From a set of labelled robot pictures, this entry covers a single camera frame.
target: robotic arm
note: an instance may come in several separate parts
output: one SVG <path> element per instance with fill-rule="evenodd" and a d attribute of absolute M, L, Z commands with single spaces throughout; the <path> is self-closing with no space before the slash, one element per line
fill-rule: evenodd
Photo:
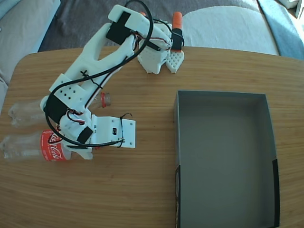
<path fill-rule="evenodd" d="M 143 14 L 120 5 L 114 6 L 109 19 L 112 24 L 107 23 L 97 31 L 71 67 L 57 78 L 49 89 L 50 95 L 44 97 L 40 104 L 48 124 L 49 117 L 57 123 L 56 129 L 50 127 L 63 139 L 63 146 L 84 159 L 93 158 L 92 147 L 135 148 L 135 121 L 123 117 L 99 117 L 92 115 L 88 108 L 111 76 L 134 56 L 137 43 L 140 49 L 143 48 L 138 60 L 148 73 L 158 74 L 164 63 L 176 72 L 177 65 L 180 66 L 184 58 L 180 52 L 182 60 L 171 68 L 168 65 L 174 58 L 171 56 L 170 25 L 151 26 L 151 18 L 149 21 Z M 98 60 L 107 39 L 121 46 Z"/>

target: wooden table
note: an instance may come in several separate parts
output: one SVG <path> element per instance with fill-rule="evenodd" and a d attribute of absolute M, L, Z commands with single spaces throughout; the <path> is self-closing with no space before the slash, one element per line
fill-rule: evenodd
<path fill-rule="evenodd" d="M 107 47 L 109 54 L 115 47 Z M 107 147 L 69 162 L 0 159 L 0 227 L 172 228 L 175 222 L 173 102 L 178 89 L 265 93 L 279 161 L 282 227 L 304 227 L 304 62 L 241 51 L 184 49 L 177 72 L 148 75 L 137 61 L 107 83 L 112 106 L 98 115 L 133 114 L 136 149 Z M 0 140 L 29 133 L 10 126 L 8 109 L 38 99 L 81 49 L 32 54 L 18 64 L 0 117 Z"/>

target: white 3d-printed robot arm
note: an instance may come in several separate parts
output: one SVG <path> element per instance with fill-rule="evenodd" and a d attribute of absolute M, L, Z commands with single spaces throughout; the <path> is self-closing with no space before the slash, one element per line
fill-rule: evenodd
<path fill-rule="evenodd" d="M 70 68 L 61 74 L 50 87 L 50 92 L 63 83 L 95 75 L 117 66 L 134 54 L 137 37 L 143 40 L 147 37 L 149 20 L 138 12 L 116 5 L 110 12 L 109 19 L 113 23 L 107 23 L 97 31 Z M 121 46 L 115 52 L 98 60 L 102 47 L 110 36 L 111 29 L 112 35 L 113 30 L 117 32 L 119 40 L 119 29 L 115 30 L 111 26 L 118 24 L 123 19 L 124 27 L 132 33 L 122 40 Z M 145 49 L 151 48 L 146 47 L 140 63 L 143 66 L 152 66 L 146 68 L 146 70 L 149 69 L 147 71 L 159 73 L 161 65 L 166 62 L 170 54 L 172 41 L 169 30 L 164 25 L 154 25 L 150 43 L 156 45 L 160 50 L 149 50 L 147 53 Z M 151 53 L 153 53 L 152 58 L 147 58 L 146 54 Z M 52 102 L 50 102 L 49 109 L 52 110 L 50 117 L 58 124 L 58 131 L 62 135 L 73 141 L 89 144 L 116 142 L 123 139 L 123 142 L 113 146 L 135 148 L 135 121 L 109 116 L 97 117 L 92 115 L 88 109 L 94 97 L 118 70 L 120 68 L 93 80 L 86 80 L 82 84 L 64 86 L 54 93 Z M 42 100 L 42 109 L 44 109 L 47 99 L 48 96 Z M 79 147 L 67 141 L 63 141 L 62 144 L 67 149 L 79 153 L 84 159 L 93 158 L 92 147 Z"/>

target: black cable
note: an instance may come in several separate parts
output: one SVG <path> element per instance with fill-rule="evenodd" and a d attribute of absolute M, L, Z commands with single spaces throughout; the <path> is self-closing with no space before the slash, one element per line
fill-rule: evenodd
<path fill-rule="evenodd" d="M 151 38 L 151 35 L 152 35 L 152 32 L 153 32 L 153 17 L 152 17 L 152 14 L 149 10 L 149 8 L 147 7 L 146 4 L 144 4 L 141 0 L 130 0 L 126 3 L 125 7 L 130 4 L 130 2 L 133 2 L 133 1 L 136 1 L 138 3 L 140 3 L 144 9 L 146 10 L 147 12 L 147 15 L 148 15 L 148 18 L 149 18 L 149 31 L 148 31 L 148 35 L 147 35 L 147 38 L 146 40 L 144 41 L 144 43 L 142 44 L 142 46 L 138 49 L 138 51 L 136 53 L 134 53 L 131 57 L 125 59 L 124 61 L 122 61 L 120 64 L 108 69 L 108 70 L 105 70 L 103 72 L 100 72 L 98 74 L 95 74 L 95 75 L 92 75 L 92 76 L 87 76 L 85 78 L 81 78 L 81 79 L 76 79 L 76 80 L 73 80 L 73 81 L 70 81 L 70 82 L 66 82 L 66 83 L 62 83 L 61 85 L 57 86 L 48 96 L 48 99 L 47 99 L 47 102 L 46 102 L 46 106 L 45 106 L 45 116 L 46 116 L 46 121 L 47 121 L 47 124 L 49 125 L 50 129 L 56 134 L 58 135 L 60 138 L 62 138 L 63 140 L 67 141 L 68 143 L 71 143 L 71 144 L 74 144 L 74 145 L 77 145 L 77 146 L 84 146 L 84 147 L 102 147 L 102 146 L 110 146 L 110 145 L 115 145 L 117 143 L 121 143 L 121 140 L 119 141 L 114 141 L 114 142 L 107 142 L 107 143 L 100 143 L 100 144 L 85 144 L 85 143 L 80 143 L 80 142 L 77 142 L 77 141 L 74 141 L 74 140 L 71 140 L 69 138 L 66 138 L 64 135 L 62 135 L 60 132 L 58 132 L 55 127 L 51 124 L 51 121 L 49 119 L 49 104 L 50 104 L 50 98 L 52 96 L 55 95 L 55 92 L 57 92 L 60 88 L 62 87 L 65 87 L 65 86 L 69 86 L 69 85 L 72 85 L 72 84 L 75 84 L 75 83 L 80 83 L 80 82 L 84 82 L 84 81 L 87 81 L 87 80 L 91 80 L 91 79 L 94 79 L 94 78 L 97 78 L 97 77 L 100 77 L 102 75 L 105 75 L 105 74 L 108 74 L 108 73 L 111 73 L 115 70 L 117 70 L 118 68 L 124 66 L 125 64 L 129 63 L 131 60 L 135 59 L 143 50 L 144 48 L 148 45 L 149 43 L 149 40 Z"/>
<path fill-rule="evenodd" d="M 159 19 L 155 19 L 155 18 L 153 18 L 153 20 L 155 20 L 155 21 L 157 21 L 157 22 L 159 22 L 159 23 L 162 23 L 162 24 L 164 24 L 165 26 L 167 26 L 167 28 L 169 29 L 170 33 L 172 33 L 172 34 L 174 34 L 174 35 L 180 37 L 180 38 L 182 39 L 182 45 L 185 46 L 185 40 L 184 40 L 184 37 L 183 37 L 181 34 L 178 34 L 178 33 L 176 33 L 176 32 L 173 32 L 172 29 L 170 28 L 170 26 L 169 26 L 166 22 L 164 22 L 163 20 L 159 20 Z"/>
<path fill-rule="evenodd" d="M 120 119 L 120 124 L 121 124 L 121 127 L 122 127 L 122 142 L 120 143 L 120 145 L 118 146 L 118 148 L 121 148 L 121 146 L 123 145 L 123 142 L 124 142 L 124 130 L 123 130 L 123 118 L 124 118 L 124 116 L 125 115 L 131 115 L 132 116 L 132 114 L 131 113 L 126 113 L 126 114 L 124 114 L 124 115 L 122 115 L 121 117 L 119 117 L 119 119 Z"/>

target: gray fabric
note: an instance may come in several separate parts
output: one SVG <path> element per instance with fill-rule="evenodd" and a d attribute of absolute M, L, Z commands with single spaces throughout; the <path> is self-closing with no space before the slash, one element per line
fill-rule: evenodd
<path fill-rule="evenodd" d="M 285 7 L 275 0 L 258 0 L 281 56 L 304 59 L 304 44 Z"/>
<path fill-rule="evenodd" d="M 155 18 L 171 22 L 175 11 L 183 15 L 212 6 L 239 6 L 259 12 L 256 0 L 145 0 Z M 56 16 L 39 51 L 83 47 L 108 22 L 108 14 L 115 4 L 126 0 L 61 0 Z M 134 2 L 130 8 L 144 11 Z"/>

